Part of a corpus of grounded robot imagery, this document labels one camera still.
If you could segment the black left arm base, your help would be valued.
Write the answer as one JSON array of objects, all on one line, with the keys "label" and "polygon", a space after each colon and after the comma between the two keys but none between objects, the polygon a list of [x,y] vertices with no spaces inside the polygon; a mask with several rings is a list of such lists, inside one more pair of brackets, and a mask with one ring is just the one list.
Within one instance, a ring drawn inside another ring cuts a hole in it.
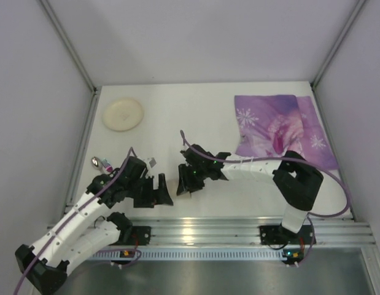
[{"label": "black left arm base", "polygon": [[150,226],[133,226],[130,233],[120,234],[115,246],[146,246],[150,243]]}]

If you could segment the cream beige cup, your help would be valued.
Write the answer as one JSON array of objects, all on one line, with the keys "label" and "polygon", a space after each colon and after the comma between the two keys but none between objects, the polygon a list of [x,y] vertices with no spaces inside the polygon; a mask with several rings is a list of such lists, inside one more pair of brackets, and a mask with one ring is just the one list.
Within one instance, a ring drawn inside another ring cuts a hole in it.
[{"label": "cream beige cup", "polygon": [[179,186],[178,179],[170,179],[170,180],[167,180],[166,183],[167,183],[168,193],[173,200],[191,199],[191,194],[189,192],[185,192],[184,194],[177,195],[177,188]]}]

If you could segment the purple Elsa placemat cloth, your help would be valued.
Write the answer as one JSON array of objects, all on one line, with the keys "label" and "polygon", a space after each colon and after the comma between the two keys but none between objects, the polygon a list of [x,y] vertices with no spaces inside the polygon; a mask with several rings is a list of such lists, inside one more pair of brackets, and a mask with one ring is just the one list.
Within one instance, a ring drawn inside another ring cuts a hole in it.
[{"label": "purple Elsa placemat cloth", "polygon": [[310,96],[236,95],[240,143],[244,157],[282,157],[295,151],[327,170],[338,164]]}]

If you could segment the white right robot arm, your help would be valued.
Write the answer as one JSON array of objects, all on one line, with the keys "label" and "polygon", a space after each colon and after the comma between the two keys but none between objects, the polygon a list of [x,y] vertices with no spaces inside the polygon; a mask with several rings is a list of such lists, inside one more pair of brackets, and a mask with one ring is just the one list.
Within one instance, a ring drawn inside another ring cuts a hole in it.
[{"label": "white right robot arm", "polygon": [[180,153],[185,163],[178,166],[176,195],[202,190],[206,179],[247,179],[275,185],[287,202],[282,222],[273,235],[277,239],[275,244],[288,244],[290,239],[298,238],[324,180],[318,169],[306,164],[305,159],[294,151],[287,151],[286,159],[276,168],[269,164],[269,159],[245,158],[230,152],[213,155],[197,144]]}]

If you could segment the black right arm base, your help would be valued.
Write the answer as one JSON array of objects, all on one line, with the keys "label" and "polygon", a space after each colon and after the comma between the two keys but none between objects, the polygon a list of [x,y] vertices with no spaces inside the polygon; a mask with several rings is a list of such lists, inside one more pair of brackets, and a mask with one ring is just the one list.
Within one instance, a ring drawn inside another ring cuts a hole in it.
[{"label": "black right arm base", "polygon": [[296,234],[281,225],[260,226],[259,231],[261,244],[267,246],[310,245],[315,237],[310,225],[303,225]]}]

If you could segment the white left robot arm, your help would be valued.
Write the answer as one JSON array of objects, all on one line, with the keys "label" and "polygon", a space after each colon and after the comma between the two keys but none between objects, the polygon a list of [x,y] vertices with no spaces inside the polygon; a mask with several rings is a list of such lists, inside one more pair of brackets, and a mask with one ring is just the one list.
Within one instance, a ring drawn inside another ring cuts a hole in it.
[{"label": "white left robot arm", "polygon": [[154,185],[153,158],[125,159],[120,168],[93,178],[79,201],[43,237],[15,252],[24,277],[41,293],[54,294],[83,261],[108,245],[126,243],[133,223],[111,209],[126,198],[137,208],[173,205],[165,175]]}]

